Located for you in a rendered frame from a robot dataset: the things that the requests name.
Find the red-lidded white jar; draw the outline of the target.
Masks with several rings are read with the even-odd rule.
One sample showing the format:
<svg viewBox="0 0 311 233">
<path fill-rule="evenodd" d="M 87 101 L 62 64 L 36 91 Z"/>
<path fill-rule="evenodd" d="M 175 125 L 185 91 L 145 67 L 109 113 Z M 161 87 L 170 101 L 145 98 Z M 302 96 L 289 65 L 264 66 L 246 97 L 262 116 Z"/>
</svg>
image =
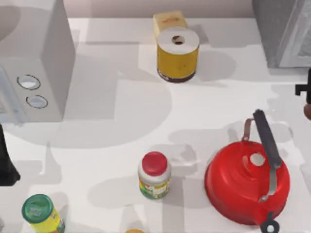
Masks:
<svg viewBox="0 0 311 233">
<path fill-rule="evenodd" d="M 158 151 L 144 155 L 138 166 L 139 189 L 153 200 L 164 198 L 170 190 L 172 166 L 167 157 Z"/>
</svg>

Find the yellow can with white lid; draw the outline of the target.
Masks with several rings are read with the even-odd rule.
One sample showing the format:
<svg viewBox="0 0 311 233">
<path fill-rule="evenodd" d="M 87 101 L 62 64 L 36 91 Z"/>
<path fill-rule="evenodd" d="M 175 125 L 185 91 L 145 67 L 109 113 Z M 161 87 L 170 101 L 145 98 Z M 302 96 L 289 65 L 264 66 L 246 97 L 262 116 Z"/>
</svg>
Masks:
<svg viewBox="0 0 311 233">
<path fill-rule="evenodd" d="M 196 73 L 200 38 L 186 27 L 164 29 L 157 37 L 157 72 L 171 83 L 189 81 Z"/>
</svg>

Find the yellow box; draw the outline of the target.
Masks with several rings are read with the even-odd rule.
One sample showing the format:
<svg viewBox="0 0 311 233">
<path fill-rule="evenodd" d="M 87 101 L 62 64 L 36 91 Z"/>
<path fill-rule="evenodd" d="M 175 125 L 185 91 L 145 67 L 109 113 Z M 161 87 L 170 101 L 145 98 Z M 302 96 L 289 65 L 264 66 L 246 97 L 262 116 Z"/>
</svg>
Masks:
<svg viewBox="0 0 311 233">
<path fill-rule="evenodd" d="M 171 27 L 188 28 L 185 17 L 181 11 L 170 11 L 154 14 L 153 22 L 154 22 L 154 35 L 156 43 L 158 42 L 157 38 L 159 34 L 166 28 Z"/>
</svg>

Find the microwave knob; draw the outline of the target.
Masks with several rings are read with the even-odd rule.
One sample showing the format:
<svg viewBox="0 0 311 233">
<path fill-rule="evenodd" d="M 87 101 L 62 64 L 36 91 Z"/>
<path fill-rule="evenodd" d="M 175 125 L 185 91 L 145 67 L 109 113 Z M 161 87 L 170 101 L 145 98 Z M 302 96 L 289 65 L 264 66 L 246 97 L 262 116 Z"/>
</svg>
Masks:
<svg viewBox="0 0 311 233">
<path fill-rule="evenodd" d="M 17 83 L 26 90 L 36 90 L 41 86 L 40 80 L 29 74 L 17 77 Z"/>
<path fill-rule="evenodd" d="M 36 109 L 42 109 L 48 106 L 48 101 L 41 95 L 27 97 L 26 102 L 29 106 Z"/>
</svg>

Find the pale microwave oven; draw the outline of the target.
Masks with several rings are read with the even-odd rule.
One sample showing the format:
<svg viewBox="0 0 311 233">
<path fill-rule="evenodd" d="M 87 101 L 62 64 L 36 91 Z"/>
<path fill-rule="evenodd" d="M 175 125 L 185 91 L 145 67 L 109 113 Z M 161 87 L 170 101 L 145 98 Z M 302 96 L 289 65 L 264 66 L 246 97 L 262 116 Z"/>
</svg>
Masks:
<svg viewBox="0 0 311 233">
<path fill-rule="evenodd" d="M 0 0 L 0 123 L 61 121 L 75 55 L 64 0 Z M 27 74 L 40 80 L 38 89 L 18 85 Z M 29 106 L 34 95 L 48 106 Z"/>
</svg>

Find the green-lidded yellow jar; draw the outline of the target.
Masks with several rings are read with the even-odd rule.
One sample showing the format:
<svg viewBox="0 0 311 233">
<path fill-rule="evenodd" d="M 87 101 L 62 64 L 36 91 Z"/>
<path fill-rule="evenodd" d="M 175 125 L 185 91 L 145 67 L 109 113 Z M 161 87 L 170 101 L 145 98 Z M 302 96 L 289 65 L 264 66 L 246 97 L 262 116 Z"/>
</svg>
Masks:
<svg viewBox="0 0 311 233">
<path fill-rule="evenodd" d="M 35 233 L 65 233 L 65 223 L 52 200 L 45 194 L 28 197 L 21 209 L 25 221 Z"/>
</svg>

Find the grey cabinet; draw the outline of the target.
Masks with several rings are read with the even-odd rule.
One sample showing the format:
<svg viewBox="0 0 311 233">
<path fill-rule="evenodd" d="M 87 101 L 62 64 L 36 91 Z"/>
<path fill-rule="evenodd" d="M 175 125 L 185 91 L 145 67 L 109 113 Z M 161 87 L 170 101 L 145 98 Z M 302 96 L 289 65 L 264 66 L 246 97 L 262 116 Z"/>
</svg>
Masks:
<svg viewBox="0 0 311 233">
<path fill-rule="evenodd" d="M 311 0 L 252 0 L 269 68 L 311 67 Z"/>
</svg>

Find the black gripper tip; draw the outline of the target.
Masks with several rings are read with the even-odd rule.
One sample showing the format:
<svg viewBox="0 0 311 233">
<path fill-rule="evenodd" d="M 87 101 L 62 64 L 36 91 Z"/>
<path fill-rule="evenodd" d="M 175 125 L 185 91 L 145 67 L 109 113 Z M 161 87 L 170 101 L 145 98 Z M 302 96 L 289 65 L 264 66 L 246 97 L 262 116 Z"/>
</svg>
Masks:
<svg viewBox="0 0 311 233">
<path fill-rule="evenodd" d="M 0 187 L 13 186 L 20 178 L 8 154 L 3 128 L 0 124 Z"/>
</svg>

